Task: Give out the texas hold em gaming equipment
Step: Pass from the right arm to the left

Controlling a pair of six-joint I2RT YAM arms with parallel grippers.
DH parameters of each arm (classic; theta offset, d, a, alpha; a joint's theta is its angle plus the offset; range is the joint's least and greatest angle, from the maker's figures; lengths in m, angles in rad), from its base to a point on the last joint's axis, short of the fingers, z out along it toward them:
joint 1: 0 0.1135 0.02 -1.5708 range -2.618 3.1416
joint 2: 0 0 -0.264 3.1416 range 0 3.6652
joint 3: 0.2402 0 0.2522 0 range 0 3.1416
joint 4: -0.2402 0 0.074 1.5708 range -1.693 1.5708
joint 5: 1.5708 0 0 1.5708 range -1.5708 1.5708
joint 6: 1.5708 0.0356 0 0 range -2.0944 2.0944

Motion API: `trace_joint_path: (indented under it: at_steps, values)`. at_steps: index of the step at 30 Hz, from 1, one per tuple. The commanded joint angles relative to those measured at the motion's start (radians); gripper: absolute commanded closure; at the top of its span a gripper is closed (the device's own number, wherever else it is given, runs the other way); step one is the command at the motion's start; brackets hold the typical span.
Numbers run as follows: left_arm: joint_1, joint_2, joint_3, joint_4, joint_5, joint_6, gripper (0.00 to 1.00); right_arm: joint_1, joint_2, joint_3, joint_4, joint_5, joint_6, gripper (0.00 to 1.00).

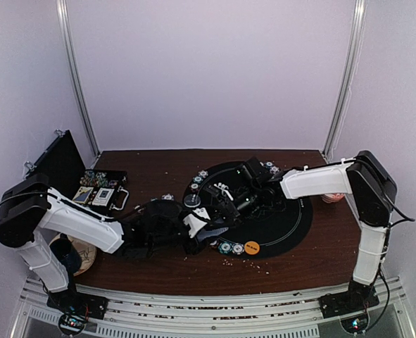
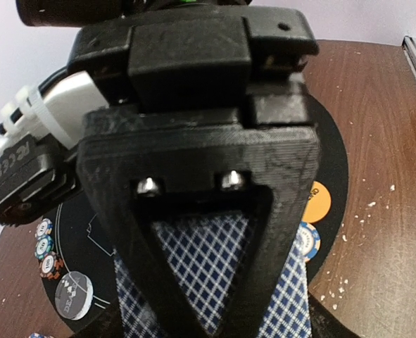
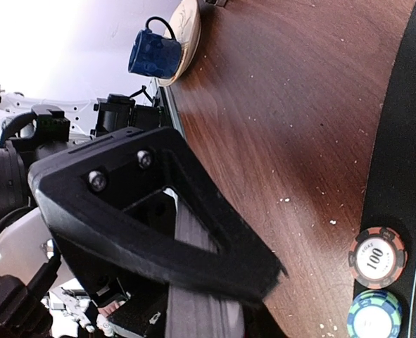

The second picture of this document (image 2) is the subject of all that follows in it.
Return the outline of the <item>yellow big blind button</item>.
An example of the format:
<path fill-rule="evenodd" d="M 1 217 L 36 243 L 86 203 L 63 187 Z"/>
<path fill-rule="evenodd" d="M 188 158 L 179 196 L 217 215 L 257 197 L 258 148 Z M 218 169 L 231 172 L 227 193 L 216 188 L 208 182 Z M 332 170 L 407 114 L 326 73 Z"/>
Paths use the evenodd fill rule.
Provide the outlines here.
<path fill-rule="evenodd" d="M 321 182 L 314 181 L 302 217 L 306 223 L 316 223 L 326 217 L 332 206 L 331 194 Z"/>

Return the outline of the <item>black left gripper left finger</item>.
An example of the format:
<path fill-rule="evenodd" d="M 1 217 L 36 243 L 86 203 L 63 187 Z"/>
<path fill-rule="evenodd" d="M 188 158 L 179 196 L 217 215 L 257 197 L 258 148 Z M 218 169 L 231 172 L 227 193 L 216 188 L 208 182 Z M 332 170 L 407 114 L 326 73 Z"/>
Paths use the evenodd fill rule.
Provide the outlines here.
<path fill-rule="evenodd" d="M 123 338 L 118 302 L 111 303 L 92 323 L 80 330 L 77 338 Z"/>

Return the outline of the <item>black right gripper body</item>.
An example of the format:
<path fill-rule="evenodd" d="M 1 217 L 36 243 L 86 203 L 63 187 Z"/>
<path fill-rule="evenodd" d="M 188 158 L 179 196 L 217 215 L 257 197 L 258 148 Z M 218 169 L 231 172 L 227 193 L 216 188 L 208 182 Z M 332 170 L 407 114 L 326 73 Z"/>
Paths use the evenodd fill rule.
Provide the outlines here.
<path fill-rule="evenodd" d="M 248 1 L 17 7 L 28 25 L 74 25 L 79 32 L 67 64 L 23 87 L 2 110 L 0 225 L 24 225 L 76 194 L 87 196 L 77 155 L 83 119 L 93 111 L 235 108 L 244 127 L 281 117 L 313 120 L 301 72 L 317 42 L 299 11 Z"/>

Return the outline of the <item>clear acrylic dealer button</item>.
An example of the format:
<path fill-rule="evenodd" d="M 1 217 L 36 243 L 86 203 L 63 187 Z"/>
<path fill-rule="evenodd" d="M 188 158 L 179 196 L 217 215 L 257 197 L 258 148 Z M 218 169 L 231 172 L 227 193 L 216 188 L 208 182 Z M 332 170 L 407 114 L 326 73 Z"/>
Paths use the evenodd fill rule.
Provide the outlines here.
<path fill-rule="evenodd" d="M 61 278 L 55 292 L 55 305 L 64 318 L 73 319 L 89 310 L 93 299 L 92 281 L 78 271 L 71 271 Z"/>

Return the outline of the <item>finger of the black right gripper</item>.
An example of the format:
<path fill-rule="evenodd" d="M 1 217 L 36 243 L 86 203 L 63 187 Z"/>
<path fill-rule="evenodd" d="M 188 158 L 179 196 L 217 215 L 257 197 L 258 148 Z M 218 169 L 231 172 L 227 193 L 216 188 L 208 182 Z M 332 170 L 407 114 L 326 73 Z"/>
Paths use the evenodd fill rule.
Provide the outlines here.
<path fill-rule="evenodd" d="M 171 337 L 208 337 L 153 225 L 240 212 L 252 236 L 232 273 L 215 337 L 255 337 L 295 239 L 319 164 L 309 115 L 244 127 L 235 108 L 86 114 L 77 173 L 112 245 Z"/>

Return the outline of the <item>blue playing card deck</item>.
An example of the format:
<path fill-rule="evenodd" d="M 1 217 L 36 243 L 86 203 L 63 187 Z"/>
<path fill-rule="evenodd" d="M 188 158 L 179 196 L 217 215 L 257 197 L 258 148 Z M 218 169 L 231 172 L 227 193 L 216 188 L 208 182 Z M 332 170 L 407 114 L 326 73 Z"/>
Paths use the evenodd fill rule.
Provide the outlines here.
<path fill-rule="evenodd" d="M 166 259 L 207 331 L 218 328 L 233 274 L 239 267 L 252 229 L 240 214 L 192 219 L 177 225 L 156 223 Z M 259 337 L 310 337 L 308 286 L 303 242 L 298 232 L 279 277 Z M 124 337 L 166 337 L 155 313 L 114 256 L 115 278 Z"/>

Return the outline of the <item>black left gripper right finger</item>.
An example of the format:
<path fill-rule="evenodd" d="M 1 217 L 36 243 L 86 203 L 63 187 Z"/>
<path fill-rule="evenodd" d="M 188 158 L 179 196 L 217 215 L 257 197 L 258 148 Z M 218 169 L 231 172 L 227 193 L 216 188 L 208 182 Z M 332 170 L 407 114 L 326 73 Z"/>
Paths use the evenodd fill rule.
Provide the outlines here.
<path fill-rule="evenodd" d="M 312 338 L 360 338 L 337 320 L 310 292 L 308 303 Z"/>

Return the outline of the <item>blue cream 10 chip stack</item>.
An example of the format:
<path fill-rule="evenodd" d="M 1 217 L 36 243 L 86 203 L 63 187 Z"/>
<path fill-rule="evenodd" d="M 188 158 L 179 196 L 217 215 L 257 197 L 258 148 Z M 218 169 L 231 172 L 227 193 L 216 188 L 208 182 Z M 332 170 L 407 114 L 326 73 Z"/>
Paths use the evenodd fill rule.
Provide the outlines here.
<path fill-rule="evenodd" d="M 28 338 L 53 338 L 51 335 L 40 334 L 38 332 L 33 332 L 28 336 Z"/>

